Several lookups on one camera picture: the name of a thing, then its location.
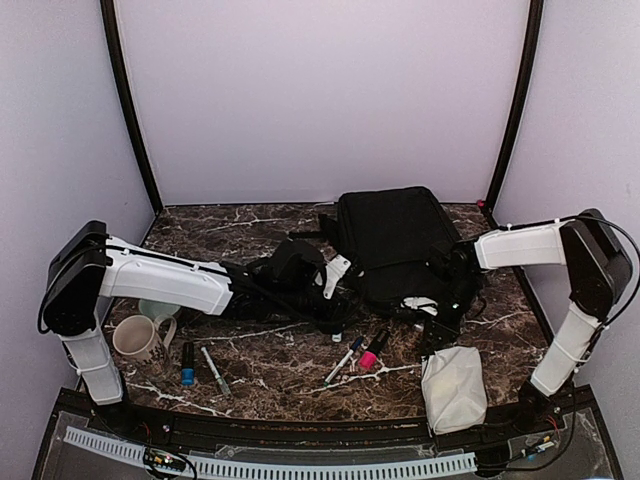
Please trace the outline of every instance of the pink cap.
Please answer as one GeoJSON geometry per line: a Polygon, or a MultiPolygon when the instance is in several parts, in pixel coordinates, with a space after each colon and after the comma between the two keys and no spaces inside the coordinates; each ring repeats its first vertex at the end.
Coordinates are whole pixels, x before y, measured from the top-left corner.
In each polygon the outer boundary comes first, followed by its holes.
{"type": "Polygon", "coordinates": [[[378,357],[371,352],[364,352],[362,358],[360,359],[360,366],[365,370],[369,370],[371,366],[376,363],[378,357]]]}

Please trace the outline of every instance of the white bag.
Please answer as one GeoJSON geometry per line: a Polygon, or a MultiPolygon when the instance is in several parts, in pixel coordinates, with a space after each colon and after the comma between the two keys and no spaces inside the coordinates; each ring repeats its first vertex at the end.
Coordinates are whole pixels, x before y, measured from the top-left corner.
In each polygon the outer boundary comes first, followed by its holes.
{"type": "Polygon", "coordinates": [[[478,349],[453,347],[431,355],[422,363],[422,395],[436,434],[484,422],[487,395],[478,349]]]}

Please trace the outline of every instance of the white pen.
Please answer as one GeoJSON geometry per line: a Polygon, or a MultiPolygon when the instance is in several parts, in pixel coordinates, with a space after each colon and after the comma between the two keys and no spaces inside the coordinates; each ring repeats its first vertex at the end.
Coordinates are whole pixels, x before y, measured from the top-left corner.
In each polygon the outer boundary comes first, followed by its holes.
{"type": "Polygon", "coordinates": [[[353,345],[351,345],[351,347],[349,347],[349,351],[344,357],[342,357],[342,360],[340,360],[340,363],[338,363],[338,365],[336,365],[336,368],[334,368],[333,371],[329,374],[329,376],[324,379],[325,387],[329,386],[329,384],[331,383],[331,380],[333,380],[333,377],[335,377],[340,371],[340,369],[347,364],[347,362],[351,358],[351,355],[353,355],[356,352],[358,347],[362,345],[363,341],[364,341],[364,337],[356,338],[356,341],[353,342],[353,345]]]}
{"type": "Polygon", "coordinates": [[[209,364],[211,373],[213,373],[213,376],[218,382],[218,385],[220,385],[220,390],[222,390],[222,393],[225,395],[231,395],[231,390],[229,389],[229,385],[227,385],[227,382],[225,382],[224,378],[222,378],[222,375],[220,375],[220,372],[216,368],[216,364],[213,363],[213,359],[211,358],[211,355],[209,355],[209,352],[207,351],[207,347],[202,347],[200,351],[204,355],[204,358],[207,360],[207,364],[209,364]]]}

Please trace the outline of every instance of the black bag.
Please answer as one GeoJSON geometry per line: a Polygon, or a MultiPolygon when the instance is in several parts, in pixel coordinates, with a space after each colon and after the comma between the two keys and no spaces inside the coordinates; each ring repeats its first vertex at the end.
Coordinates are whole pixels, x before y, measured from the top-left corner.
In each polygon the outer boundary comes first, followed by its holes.
{"type": "Polygon", "coordinates": [[[346,193],[337,222],[321,216],[320,227],[353,264],[345,280],[378,313],[391,313],[407,297],[438,301],[448,286],[427,261],[432,246],[446,250],[460,235],[425,187],[346,193]]]}

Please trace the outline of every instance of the white slotted strip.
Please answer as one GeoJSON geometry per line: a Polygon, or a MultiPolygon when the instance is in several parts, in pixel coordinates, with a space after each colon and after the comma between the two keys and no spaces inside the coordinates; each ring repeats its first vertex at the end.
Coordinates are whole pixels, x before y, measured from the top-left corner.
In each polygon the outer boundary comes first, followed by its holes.
{"type": "MultiPolygon", "coordinates": [[[[67,427],[64,441],[104,457],[143,467],[144,447],[75,427],[67,427]]],[[[474,453],[408,462],[370,465],[277,465],[234,462],[189,455],[198,470],[198,478],[247,480],[419,480],[442,478],[477,470],[474,453]]],[[[190,477],[189,470],[182,476],[190,477]]]]}

